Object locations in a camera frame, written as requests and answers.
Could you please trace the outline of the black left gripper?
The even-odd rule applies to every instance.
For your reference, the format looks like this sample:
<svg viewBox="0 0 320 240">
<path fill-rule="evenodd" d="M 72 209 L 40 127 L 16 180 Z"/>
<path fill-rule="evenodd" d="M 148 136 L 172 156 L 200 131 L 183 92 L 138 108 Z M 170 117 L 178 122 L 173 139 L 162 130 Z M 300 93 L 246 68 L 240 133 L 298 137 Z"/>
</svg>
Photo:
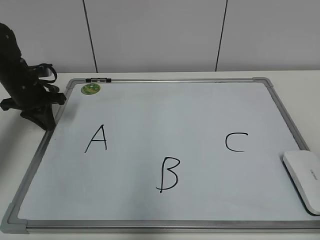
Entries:
<svg viewBox="0 0 320 240">
<path fill-rule="evenodd" d="M 2 110 L 22 110 L 20 116 L 29 120 L 45 131 L 56 127 L 51 104 L 63 105 L 66 96 L 53 85 L 58 75 L 52 67 L 54 79 L 43 80 L 35 75 L 30 67 L 18 65 L 0 67 L 0 83 L 9 93 L 10 98 L 0 102 Z"/>
</svg>

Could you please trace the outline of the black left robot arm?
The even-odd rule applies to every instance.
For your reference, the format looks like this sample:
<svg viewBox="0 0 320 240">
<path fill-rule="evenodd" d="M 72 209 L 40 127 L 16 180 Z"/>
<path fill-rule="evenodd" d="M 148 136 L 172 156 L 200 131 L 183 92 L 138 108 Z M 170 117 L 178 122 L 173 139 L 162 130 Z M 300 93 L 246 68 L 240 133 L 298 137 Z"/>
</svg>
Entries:
<svg viewBox="0 0 320 240">
<path fill-rule="evenodd" d="M 58 75 L 52 64 L 29 66 L 22 58 L 14 32 L 0 24 L 0 83 L 10 95 L 3 99 L 3 111 L 20 110 L 20 116 L 45 131 L 56 127 L 53 104 L 63 105 L 66 96 L 53 85 Z"/>
</svg>

